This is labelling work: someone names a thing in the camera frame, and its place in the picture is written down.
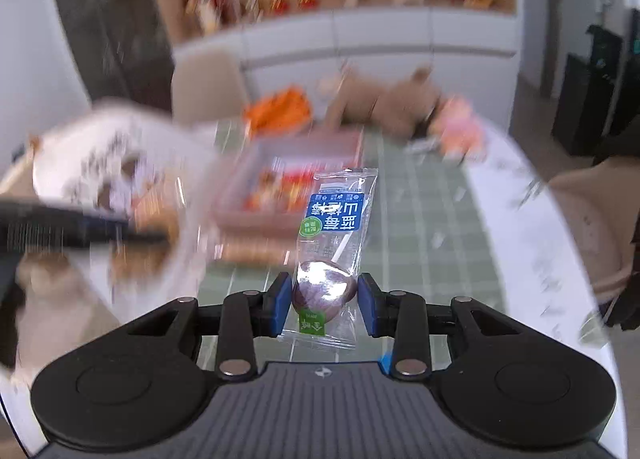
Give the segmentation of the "blue label candy packet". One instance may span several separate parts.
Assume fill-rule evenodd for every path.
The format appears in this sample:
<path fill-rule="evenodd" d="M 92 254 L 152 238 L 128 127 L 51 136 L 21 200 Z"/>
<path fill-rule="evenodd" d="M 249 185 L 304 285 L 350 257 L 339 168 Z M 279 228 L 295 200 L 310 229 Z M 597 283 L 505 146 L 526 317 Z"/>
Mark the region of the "blue label candy packet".
<path fill-rule="evenodd" d="M 292 308 L 296 332 L 335 349 L 356 344 L 357 277 L 378 169 L 314 175 L 296 242 Z"/>

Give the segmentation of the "pink storage box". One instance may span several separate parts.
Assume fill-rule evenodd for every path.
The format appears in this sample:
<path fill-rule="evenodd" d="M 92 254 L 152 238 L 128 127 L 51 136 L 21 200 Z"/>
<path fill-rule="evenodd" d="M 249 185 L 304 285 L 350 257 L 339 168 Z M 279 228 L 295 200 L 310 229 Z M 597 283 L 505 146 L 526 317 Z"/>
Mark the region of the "pink storage box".
<path fill-rule="evenodd" d="M 360 128 L 256 138 L 216 193 L 213 220 L 226 233 L 295 236 L 316 176 L 359 167 L 362 142 Z"/>

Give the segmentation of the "green checked tablecloth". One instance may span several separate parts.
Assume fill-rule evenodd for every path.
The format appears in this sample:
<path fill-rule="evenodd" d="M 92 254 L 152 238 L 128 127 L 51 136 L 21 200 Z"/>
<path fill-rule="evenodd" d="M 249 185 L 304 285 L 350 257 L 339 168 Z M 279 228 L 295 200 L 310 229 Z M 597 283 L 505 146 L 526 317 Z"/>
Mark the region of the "green checked tablecloth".
<path fill-rule="evenodd" d="M 361 271 L 381 289 L 421 294 L 428 303 L 448 305 L 467 295 L 504 312 L 504 294 L 485 226 L 459 167 L 432 154 L 411 155 L 381 135 L 364 134 L 363 163 L 378 168 Z M 221 304 L 228 294 L 266 289 L 280 269 L 214 263 L 198 290 L 201 304 Z M 325 345 L 297 335 L 297 315 L 288 314 L 285 333 L 257 339 L 259 367 L 265 361 L 377 361 L 388 340 L 367 335 L 358 309 L 347 321 L 347 346 Z"/>

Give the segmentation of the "pink plush toy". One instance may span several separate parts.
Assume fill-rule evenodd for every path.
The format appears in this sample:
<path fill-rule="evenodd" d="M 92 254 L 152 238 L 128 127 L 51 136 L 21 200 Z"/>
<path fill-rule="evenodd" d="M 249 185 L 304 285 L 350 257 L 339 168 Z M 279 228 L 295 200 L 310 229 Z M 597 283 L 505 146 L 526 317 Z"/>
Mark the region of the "pink plush toy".
<path fill-rule="evenodd" d="M 473 105 L 461 95 L 441 102 L 427 130 L 445 160 L 482 161 L 486 157 L 485 132 Z"/>

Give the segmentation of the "orange snack bag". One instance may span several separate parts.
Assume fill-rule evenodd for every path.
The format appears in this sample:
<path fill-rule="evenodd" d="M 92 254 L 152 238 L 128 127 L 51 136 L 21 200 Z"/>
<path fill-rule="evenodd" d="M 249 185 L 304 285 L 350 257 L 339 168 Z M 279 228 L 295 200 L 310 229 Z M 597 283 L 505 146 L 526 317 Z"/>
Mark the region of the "orange snack bag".
<path fill-rule="evenodd" d="M 298 131 L 312 120 L 311 104 L 297 86 L 262 97 L 243 112 L 246 134 L 250 138 Z"/>

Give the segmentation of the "brown plush bear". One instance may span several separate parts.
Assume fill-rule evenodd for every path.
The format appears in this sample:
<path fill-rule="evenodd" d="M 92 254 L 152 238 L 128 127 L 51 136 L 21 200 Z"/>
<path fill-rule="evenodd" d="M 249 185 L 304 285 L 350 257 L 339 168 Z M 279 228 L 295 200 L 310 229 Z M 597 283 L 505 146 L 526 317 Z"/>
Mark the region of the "brown plush bear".
<path fill-rule="evenodd" d="M 333 86 L 320 126 L 334 131 L 367 124 L 399 141 L 418 138 L 444 100 L 431 73 L 430 67 L 419 67 L 407 79 L 385 83 L 346 68 Z"/>

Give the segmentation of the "cartoon printed white lid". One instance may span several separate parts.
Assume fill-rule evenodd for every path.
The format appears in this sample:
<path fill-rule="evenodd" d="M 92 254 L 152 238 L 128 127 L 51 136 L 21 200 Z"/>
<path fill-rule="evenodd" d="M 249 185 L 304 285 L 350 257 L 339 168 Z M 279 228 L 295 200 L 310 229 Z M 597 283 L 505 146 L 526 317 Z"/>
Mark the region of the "cartoon printed white lid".
<path fill-rule="evenodd" d="M 3 180 L 3 198 L 121 220 L 162 240 L 115 235 L 86 249 L 12 255 L 1 284 L 4 383 L 29 387 L 55 358 L 198 290 L 204 196 L 219 159 L 212 141 L 124 102 L 30 145 Z"/>

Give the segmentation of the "beige chair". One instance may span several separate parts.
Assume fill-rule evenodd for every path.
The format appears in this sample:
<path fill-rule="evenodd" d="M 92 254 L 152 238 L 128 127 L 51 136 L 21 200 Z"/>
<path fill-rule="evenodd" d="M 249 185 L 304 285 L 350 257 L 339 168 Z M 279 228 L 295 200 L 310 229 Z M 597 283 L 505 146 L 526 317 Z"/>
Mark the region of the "beige chair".
<path fill-rule="evenodd" d="M 239 60 L 225 50 L 186 55 L 171 78 L 172 118 L 182 126 L 238 118 L 250 104 Z"/>

